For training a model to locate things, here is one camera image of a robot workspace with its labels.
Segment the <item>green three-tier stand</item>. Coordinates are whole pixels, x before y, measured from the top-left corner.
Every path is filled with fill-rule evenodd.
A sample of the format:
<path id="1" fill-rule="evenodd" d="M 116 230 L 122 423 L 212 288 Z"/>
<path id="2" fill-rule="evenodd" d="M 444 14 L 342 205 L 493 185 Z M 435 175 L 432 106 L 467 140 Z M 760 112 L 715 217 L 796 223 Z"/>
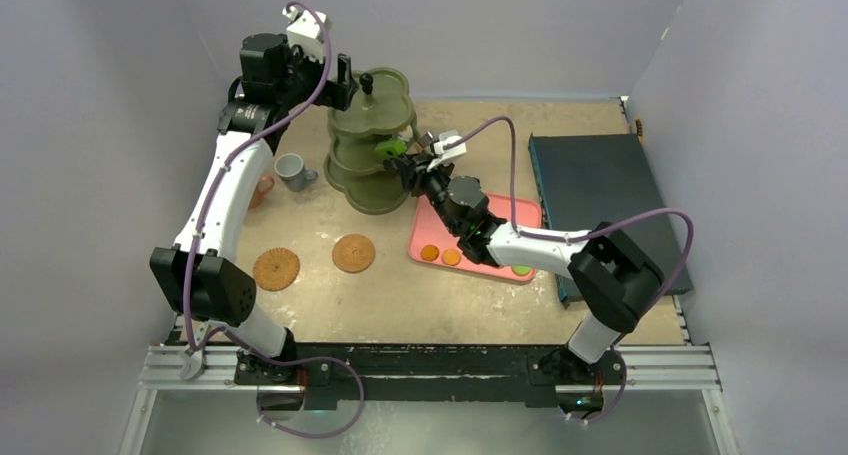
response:
<path id="1" fill-rule="evenodd" d="M 378 67 L 353 75 L 360 89 L 350 107 L 328 112 L 330 146 L 324 176 L 355 210 L 383 215 L 402 205 L 407 192 L 401 187 L 400 177 L 383 168 L 384 160 L 376 156 L 375 145 L 399 138 L 408 150 L 419 134 L 417 115 L 408 79 L 399 70 Z"/>

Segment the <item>pink serving tray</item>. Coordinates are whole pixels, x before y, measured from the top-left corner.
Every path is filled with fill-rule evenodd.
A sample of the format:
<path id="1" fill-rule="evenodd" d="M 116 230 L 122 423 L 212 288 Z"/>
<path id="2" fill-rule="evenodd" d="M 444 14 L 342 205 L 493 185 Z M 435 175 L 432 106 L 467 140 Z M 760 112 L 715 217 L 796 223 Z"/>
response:
<path id="1" fill-rule="evenodd" d="M 489 208 L 496 216 L 511 219 L 510 199 L 508 195 L 492 192 L 484 193 L 489 197 Z M 539 203 L 521 198 L 517 199 L 516 203 L 518 224 L 531 228 L 541 228 L 543 215 Z M 446 249 L 456 249 L 459 251 L 457 241 L 458 239 L 450 235 L 444 227 L 435 209 L 430 205 L 426 197 L 421 196 L 417 202 L 407 243 L 407 253 L 412 260 L 432 267 L 461 272 L 465 275 L 475 274 L 515 284 L 529 283 L 537 274 L 537 270 L 533 269 L 531 276 L 517 277 L 512 273 L 510 266 L 495 268 L 487 265 L 474 264 L 464 255 L 462 255 L 462 260 L 457 266 L 445 265 L 441 261 L 441 254 Z M 423 261 L 420 257 L 421 248 L 428 244 L 436 245 L 440 249 L 439 258 L 432 262 Z"/>

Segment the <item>green macaron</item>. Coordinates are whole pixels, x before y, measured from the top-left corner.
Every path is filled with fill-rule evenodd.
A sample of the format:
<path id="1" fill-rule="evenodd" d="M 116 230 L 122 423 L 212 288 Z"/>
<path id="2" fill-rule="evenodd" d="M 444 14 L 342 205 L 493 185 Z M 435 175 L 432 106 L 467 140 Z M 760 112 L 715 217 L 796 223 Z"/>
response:
<path id="1" fill-rule="evenodd" d="M 532 275 L 533 269 L 525 266 L 512 266 L 511 271 L 517 277 L 528 277 Z"/>

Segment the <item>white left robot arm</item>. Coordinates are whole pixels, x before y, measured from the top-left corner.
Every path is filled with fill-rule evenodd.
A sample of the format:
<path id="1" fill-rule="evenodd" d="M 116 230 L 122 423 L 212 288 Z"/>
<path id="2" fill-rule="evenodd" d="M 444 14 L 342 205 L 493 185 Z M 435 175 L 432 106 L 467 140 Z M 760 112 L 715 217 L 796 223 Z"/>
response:
<path id="1" fill-rule="evenodd" d="M 260 357 L 272 383 L 297 374 L 294 335 L 256 302 L 257 284 L 234 262 L 250 201 L 291 121 L 311 105 L 345 110 L 358 88 L 341 54 L 329 80 L 328 36 L 261 33 L 246 37 L 241 74 L 219 114 L 214 159 L 198 201 L 174 242 L 157 247 L 150 268 L 170 308 L 187 323 L 207 322 Z"/>

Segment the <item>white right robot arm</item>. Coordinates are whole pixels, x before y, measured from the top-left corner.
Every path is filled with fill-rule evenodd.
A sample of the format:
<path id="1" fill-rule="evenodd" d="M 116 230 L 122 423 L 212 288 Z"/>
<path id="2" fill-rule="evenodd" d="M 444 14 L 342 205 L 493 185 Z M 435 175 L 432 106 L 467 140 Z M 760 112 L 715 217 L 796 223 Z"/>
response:
<path id="1" fill-rule="evenodd" d="M 634 331 L 653 304 L 665 277 L 658 265 L 621 229 L 609 223 L 595 230 L 533 229 L 496 216 L 475 177 L 436 166 L 426 153 L 384 161 L 411 195 L 427 199 L 460 253 L 470 262 L 495 268 L 525 266 L 573 280 L 589 309 L 561 356 L 564 374 L 584 382 L 601 358 Z"/>

